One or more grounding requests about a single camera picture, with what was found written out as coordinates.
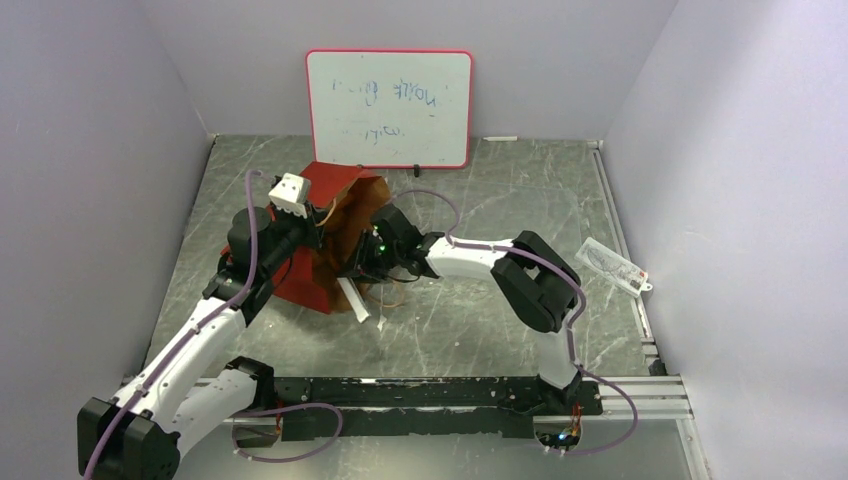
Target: cable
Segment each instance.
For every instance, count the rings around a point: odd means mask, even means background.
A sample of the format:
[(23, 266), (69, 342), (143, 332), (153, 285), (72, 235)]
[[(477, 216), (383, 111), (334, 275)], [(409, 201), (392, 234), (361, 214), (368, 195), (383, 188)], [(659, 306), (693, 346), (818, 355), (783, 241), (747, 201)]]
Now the cable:
[(318, 447), (318, 448), (316, 448), (312, 451), (306, 452), (304, 454), (296, 455), (294, 457), (287, 457), (287, 458), (257, 457), (257, 456), (251, 455), (251, 454), (245, 452), (244, 450), (242, 450), (241, 448), (239, 448), (238, 441), (236, 440), (236, 435), (235, 435), (236, 428), (233, 427), (232, 439), (233, 439), (233, 448), (235, 448), (233, 453), (235, 453), (236, 455), (238, 455), (242, 458), (246, 458), (246, 459), (252, 460), (254, 462), (262, 462), (262, 463), (291, 463), (291, 462), (296, 462), (298, 460), (303, 460), (305, 458), (309, 458), (309, 457), (318, 455), (319, 453), (328, 449), (330, 447), (330, 445), (332, 445), (333, 442), (335, 442), (339, 438), (339, 435), (341, 435), (341, 433), (342, 433), (342, 422), (343, 422), (342, 412), (341, 412), (341, 410), (334, 407), (333, 405), (330, 405), (329, 403), (320, 403), (320, 402), (301, 403), (300, 405), (292, 405), (292, 406), (289, 406), (289, 407), (275, 408), (273, 410), (264, 410), (264, 411), (261, 411), (261, 412), (241, 412), (241, 413), (237, 413), (237, 414), (233, 415), (233, 417), (237, 417), (237, 418), (263, 417), (263, 416), (266, 416), (266, 415), (277, 415), (277, 414), (282, 414), (282, 413), (293, 412), (295, 410), (306, 410), (306, 409), (309, 409), (309, 408), (323, 408), (325, 410), (330, 410), (331, 412), (335, 413), (336, 418), (339, 419), (339, 423), (338, 423), (338, 425), (336, 425), (336, 431), (333, 433), (333, 436), (330, 437), (329, 440), (324, 442), (324, 444), (321, 445), (320, 447)]
[(395, 278), (391, 275), (386, 275), (386, 277), (388, 277), (389, 280), (394, 280), (398, 283), (414, 283), (421, 279), (421, 275), (418, 275), (415, 278)]
[(289, 257), (289, 268), (288, 268), (288, 269), (286, 269), (286, 273), (284, 273), (284, 274), (283, 274), (282, 278), (280, 278), (280, 281), (279, 281), (279, 282), (277, 282), (277, 284), (276, 284), (276, 285), (274, 285), (274, 290), (277, 290), (277, 287), (279, 287), (280, 285), (282, 285), (282, 284), (283, 284), (283, 282), (285, 282), (285, 281), (286, 281), (286, 277), (288, 277), (288, 276), (289, 276), (289, 274), (291, 273), (291, 269), (292, 269), (292, 267), (294, 267), (294, 255), (292, 255), (291, 257)]
[(333, 215), (333, 212), (335, 212), (335, 211), (336, 211), (336, 199), (334, 198), (333, 199), (333, 205), (330, 207), (330, 211), (329, 211), (329, 213), (327, 213), (327, 216), (324, 217), (324, 220), (321, 220), (320, 222), (316, 223), (315, 226), (316, 227), (323, 227), (324, 224), (327, 223), (330, 220), (330, 217)]
[(568, 357), (571, 360), (571, 363), (574, 364), (574, 366), (577, 368), (577, 371), (580, 372), (581, 375), (589, 377), (589, 378), (591, 378), (591, 379), (593, 379), (593, 380), (595, 380), (599, 383), (602, 383), (602, 384), (612, 388), (616, 392), (618, 392), (618, 394), (621, 395), (621, 397), (624, 398), (624, 400), (630, 406), (630, 410), (633, 412), (633, 422), (630, 424), (630, 428), (628, 428), (627, 431), (624, 432), (620, 437), (618, 437), (617, 439), (615, 439), (615, 440), (613, 440), (613, 441), (611, 441), (611, 442), (609, 442), (605, 445), (601, 445), (600, 447), (596, 447), (596, 448), (590, 448), (588, 450), (574, 450), (574, 451), (564, 452), (563, 454), (564, 455), (592, 455), (592, 454), (600, 453), (600, 452), (609, 450), (613, 447), (616, 447), (616, 446), (620, 445), (622, 442), (624, 442), (625, 440), (627, 440), (628, 438), (630, 438), (630, 436), (633, 435), (633, 432), (636, 430), (636, 426), (639, 424), (639, 412), (636, 411), (636, 404), (633, 403), (633, 399), (630, 398), (630, 396), (627, 395), (627, 393), (625, 393), (625, 391), (622, 390), (621, 387), (619, 387), (618, 385), (610, 382), (609, 380), (607, 380), (603, 377), (595, 375), (594, 373), (591, 373), (588, 370), (586, 370), (585, 368), (583, 368), (583, 366), (577, 360), (577, 348), (574, 345), (574, 332), (572, 330), (572, 326), (574, 325), (574, 322), (577, 321), (577, 319), (580, 317), (580, 315), (583, 314), (583, 311), (586, 310), (586, 294), (583, 292), (583, 289), (580, 288), (580, 285), (577, 285), (577, 282), (575, 282), (574, 279), (571, 278), (561, 268), (557, 267), (556, 265), (549, 262), (548, 260), (545, 260), (544, 258), (539, 257), (538, 255), (534, 255), (534, 254), (527, 252), (525, 250), (521, 250), (521, 249), (518, 249), (518, 248), (515, 248), (515, 247), (507, 247), (507, 246), (503, 246), (503, 245), (491, 246), (491, 245), (481, 245), (481, 244), (476, 244), (476, 243), (465, 243), (465, 242), (456, 241), (451, 234), (456, 229), (456, 227), (459, 226), (459, 222), (461, 220), (461, 214), (459, 212), (459, 207), (457, 207), (456, 204), (451, 199), (449, 199), (448, 197), (442, 195), (439, 192), (436, 192), (435, 190), (429, 190), (429, 189), (426, 189), (426, 188), (414, 188), (414, 189), (406, 190), (404, 192), (401, 192), (401, 193), (395, 195), (392, 198), (392, 200), (394, 200), (398, 197), (401, 197), (403, 195), (410, 194), (410, 193), (426, 193), (428, 195), (433, 195), (435, 197), (438, 197), (438, 198), (444, 200), (445, 203), (447, 203), (448, 206), (451, 207), (451, 209), (453, 210), (454, 216), (456, 217), (456, 221), (445, 232), (445, 240), (447, 240), (447, 242), (451, 246), (459, 247), (459, 248), (467, 248), (467, 249), (471, 249), (471, 250), (491, 250), (492, 248), (494, 248), (497, 251), (513, 253), (515, 255), (522, 256), (524, 258), (532, 260), (536, 264), (543, 266), (543, 267), (547, 268), (548, 270), (550, 270), (551, 272), (555, 273), (557, 276), (562, 278), (565, 281), (565, 283), (567, 283), (568, 286), (571, 287), (572, 290), (574, 290), (574, 292), (577, 293), (577, 297), (579, 299), (579, 304), (577, 305), (577, 309), (574, 311), (574, 314), (571, 316), (571, 318), (565, 324), (566, 340), (567, 340), (566, 343), (568, 345)]
[(403, 305), (403, 301), (406, 299), (406, 292), (403, 289), (403, 285), (401, 285), (401, 282), (398, 282), (395, 279), (391, 280), (394, 290), (398, 292), (398, 295), (400, 296), (400, 299), (398, 301), (396, 301), (395, 303), (385, 304), (383, 303), (382, 293), (380, 294), (380, 299), (378, 300), (374, 295), (371, 294), (371, 287), (375, 285), (373, 283), (371, 284), (371, 286), (368, 287), (368, 290), (365, 291), (365, 298), (371, 300), (372, 302), (376, 303), (377, 305), (383, 308), (395, 308)]
[[(253, 185), (251, 183), (251, 179), (254, 176), (262, 177), (263, 174), (259, 170), (249, 170), (244, 177), (244, 189), (247, 196), (247, 218), (250, 224), (250, 231), (252, 235), (250, 236), (250, 268), (248, 270), (247, 281), (244, 282), (244, 286), (241, 290), (238, 291), (232, 298), (219, 305), (216, 309), (209, 312), (208, 315), (203, 317), (199, 322), (197, 322), (197, 329), (200, 330), (205, 327), (209, 322), (214, 320), (218, 315), (221, 314), (224, 310), (232, 307), (234, 304), (240, 302), (247, 296), (250, 286), (253, 284), (253, 280), (256, 277), (256, 264), (257, 258), (259, 256), (259, 245), (257, 240), (256, 232), (256, 212), (253, 209)], [(150, 372), (150, 375), (138, 386), (136, 391), (127, 399), (124, 406), (118, 410), (118, 413), (112, 418), (112, 421), (109, 422), (109, 425), (106, 426), (106, 429), (103, 431), (103, 435), (100, 436), (100, 439), (97, 441), (97, 445), (95, 445), (94, 450), (91, 453), (91, 457), (88, 459), (88, 464), (85, 467), (85, 473), (83, 474), (83, 480), (91, 480), (94, 475), (94, 469), (97, 466), (97, 463), (100, 460), (100, 456), (103, 454), (103, 450), (106, 448), (106, 444), (109, 442), (109, 438), (111, 438), (112, 434), (118, 428), (118, 424), (121, 422), (121, 419), (126, 416), (127, 412), (130, 411), (135, 405), (141, 400), (141, 397), (144, 396), (144, 392), (148, 391), (150, 387), (162, 376), (162, 373), (165, 372), (174, 358), (179, 355), (180, 351), (188, 344), (189, 340), (195, 336), (195, 331), (188, 331), (185, 335), (183, 335), (174, 347), (168, 351), (167, 354), (162, 358), (162, 361), (156, 365), (156, 368)]]

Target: orange wire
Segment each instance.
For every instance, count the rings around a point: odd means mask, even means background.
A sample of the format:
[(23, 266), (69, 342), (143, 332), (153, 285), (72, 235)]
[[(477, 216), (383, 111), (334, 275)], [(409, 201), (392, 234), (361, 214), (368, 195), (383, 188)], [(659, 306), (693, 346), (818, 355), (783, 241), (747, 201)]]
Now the orange wire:
[(321, 220), (320, 222), (316, 223), (315, 226), (316, 227), (323, 227), (324, 224), (327, 223), (328, 220), (330, 220), (330, 217), (333, 216), (333, 212), (335, 212), (335, 211), (336, 211), (336, 199), (334, 198), (333, 199), (333, 205), (330, 207), (330, 213), (328, 213), (327, 216), (324, 217), (324, 220)]

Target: red bag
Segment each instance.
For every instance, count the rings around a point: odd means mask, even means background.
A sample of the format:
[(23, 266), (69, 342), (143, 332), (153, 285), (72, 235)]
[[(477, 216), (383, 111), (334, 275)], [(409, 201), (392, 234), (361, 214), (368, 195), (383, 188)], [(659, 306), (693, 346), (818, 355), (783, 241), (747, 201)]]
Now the red bag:
[(312, 187), (308, 199), (318, 208), (336, 207), (324, 226), (321, 250), (300, 247), (284, 283), (289, 263), (274, 275), (274, 295), (323, 313), (348, 311), (350, 303), (336, 276), (350, 257), (362, 230), (371, 229), (371, 215), (391, 198), (386, 180), (360, 167), (312, 162), (300, 176)]

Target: white cardboard wall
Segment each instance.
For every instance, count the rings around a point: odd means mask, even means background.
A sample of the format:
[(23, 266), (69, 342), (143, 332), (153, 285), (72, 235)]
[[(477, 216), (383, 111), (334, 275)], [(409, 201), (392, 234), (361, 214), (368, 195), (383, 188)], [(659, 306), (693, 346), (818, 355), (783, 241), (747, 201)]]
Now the white cardboard wall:
[(606, 137), (716, 480), (848, 475), (848, 5), (681, 0)]

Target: whiteboard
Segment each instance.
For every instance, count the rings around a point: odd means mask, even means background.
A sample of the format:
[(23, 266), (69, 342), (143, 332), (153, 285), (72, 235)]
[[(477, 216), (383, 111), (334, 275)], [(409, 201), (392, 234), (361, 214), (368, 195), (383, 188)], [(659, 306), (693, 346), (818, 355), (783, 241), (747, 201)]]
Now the whiteboard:
[(464, 166), (471, 63), (465, 51), (310, 51), (306, 78), (315, 160)]

